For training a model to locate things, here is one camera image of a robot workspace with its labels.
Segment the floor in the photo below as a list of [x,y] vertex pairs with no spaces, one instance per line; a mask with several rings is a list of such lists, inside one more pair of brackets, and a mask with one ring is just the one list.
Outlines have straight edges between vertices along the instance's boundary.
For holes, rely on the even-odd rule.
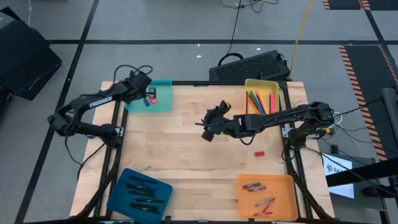
[[[224,0],[229,5],[234,2],[237,0]],[[235,39],[248,41],[233,45],[232,52],[248,57],[276,49],[290,62],[293,42],[308,2],[280,0],[278,5],[265,4],[260,14],[250,9],[241,10]],[[1,223],[15,222],[46,136],[51,140],[49,151],[24,221],[64,219],[69,215],[78,167],[69,159],[63,138],[47,133],[46,118],[58,103],[97,91],[103,80],[112,79],[114,68],[124,63],[152,65],[153,79],[208,80],[208,69],[228,51],[236,17],[235,9],[223,7],[215,0],[32,0],[31,3],[30,26],[55,43],[50,47],[63,60],[63,65],[34,101],[15,96],[0,119],[0,176],[7,180],[0,182]],[[5,6],[28,21],[28,0],[0,1],[0,7]],[[91,10],[95,14],[87,30]],[[372,11],[372,15],[385,40],[398,40],[398,25],[394,22],[398,20],[398,12]],[[82,37],[92,41],[79,45]],[[134,41],[110,44],[110,41],[94,40]],[[328,11],[321,0],[315,0],[302,40],[377,40],[377,37],[364,11]],[[357,107],[338,44],[322,43],[297,47],[293,80],[304,82],[309,101],[328,102],[339,112]],[[392,56],[398,58],[398,45],[388,48]],[[77,64],[72,64],[74,58],[79,59]],[[127,70],[121,70],[118,77],[127,75]],[[65,81],[70,82],[70,87],[62,101]],[[93,113],[88,111],[83,120],[90,122]],[[356,129],[365,124],[361,113],[355,111],[344,118],[342,125]],[[353,136],[370,141],[365,129]],[[81,136],[69,140],[72,154],[80,161],[86,141]],[[329,142],[353,156],[376,157],[371,144],[354,142],[344,132]],[[329,151],[323,141],[319,145],[322,151]],[[392,205],[390,216],[397,215],[395,201],[387,203]],[[335,206],[338,217],[350,219],[344,210]]]

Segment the wooden table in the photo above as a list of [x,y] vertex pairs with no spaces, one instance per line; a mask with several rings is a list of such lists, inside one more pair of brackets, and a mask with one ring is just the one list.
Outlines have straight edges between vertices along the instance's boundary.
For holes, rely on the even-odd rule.
[[[102,89],[110,84],[104,82]],[[288,88],[292,107],[308,103],[303,83],[290,82]],[[226,117],[241,114],[244,87],[179,85],[173,86],[173,93],[173,109],[169,113],[129,114],[119,175],[130,168],[172,185],[174,191],[165,211],[172,220],[247,220],[237,211],[236,179],[239,174],[287,174],[285,162],[280,158],[283,150],[280,128],[267,128],[250,146],[222,135],[207,142],[201,138],[203,128],[194,123],[203,118],[206,109],[214,108],[227,97],[232,109]],[[114,103],[98,107],[93,124],[110,123],[113,108]],[[101,144],[99,139],[88,140],[85,158]],[[307,146],[319,150],[316,140],[308,139]],[[264,151],[266,155],[254,157],[256,151]],[[309,191],[334,216],[320,156],[305,149],[301,153]],[[102,150],[81,170],[70,215],[81,211],[97,190],[104,155]],[[300,214],[305,217],[298,188],[297,198]],[[105,213],[107,200],[106,192],[101,214]],[[128,219],[117,212],[113,212],[112,218]]]

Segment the orange pencil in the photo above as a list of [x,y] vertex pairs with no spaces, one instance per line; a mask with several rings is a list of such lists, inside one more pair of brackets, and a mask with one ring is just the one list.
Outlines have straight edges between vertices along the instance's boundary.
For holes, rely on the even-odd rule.
[[262,107],[264,107],[264,109],[266,111],[266,114],[268,114],[268,110],[267,110],[266,104],[264,103],[264,100],[262,99],[262,95],[261,95],[260,90],[257,90],[256,92],[260,96],[260,99],[261,99],[260,103],[261,103]]
[[261,114],[261,113],[259,112],[259,110],[256,108],[254,102],[252,101],[252,99],[251,99],[250,97],[249,97],[249,101],[250,101],[251,106],[252,106],[252,107],[254,108],[254,110],[256,111],[256,113],[257,113],[257,114]]

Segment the black box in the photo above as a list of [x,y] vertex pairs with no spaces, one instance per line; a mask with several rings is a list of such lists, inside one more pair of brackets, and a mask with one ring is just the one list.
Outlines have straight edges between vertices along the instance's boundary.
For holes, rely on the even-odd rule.
[[0,17],[0,86],[33,100],[62,61],[49,43],[9,8],[0,11]]
[[210,81],[243,82],[247,78],[284,81],[289,75],[285,58],[273,50],[236,62],[211,68]]

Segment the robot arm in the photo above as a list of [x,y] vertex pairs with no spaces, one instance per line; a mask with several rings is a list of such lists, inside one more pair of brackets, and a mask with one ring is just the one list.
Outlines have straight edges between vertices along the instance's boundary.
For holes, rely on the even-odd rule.
[[130,103],[146,97],[146,88],[151,83],[151,79],[142,72],[135,75],[130,73],[130,77],[113,84],[109,89],[99,93],[81,95],[72,100],[69,104],[59,108],[55,114],[49,116],[47,121],[51,127],[61,136],[72,136],[74,134],[86,134],[100,137],[109,147],[117,147],[121,144],[117,138],[119,136],[115,128],[110,124],[101,126],[82,123],[81,117],[90,109],[101,106],[111,101],[123,101]]
[[253,137],[266,128],[281,124],[304,121],[297,129],[289,131],[290,145],[294,146],[318,128],[326,128],[334,123],[333,110],[329,105],[321,102],[313,102],[309,105],[300,105],[297,108],[284,110],[272,114],[240,114],[233,119],[224,118],[231,109],[229,103],[222,101],[219,106],[207,113],[202,120],[204,132],[202,138],[211,141],[214,135],[226,134],[232,138]]

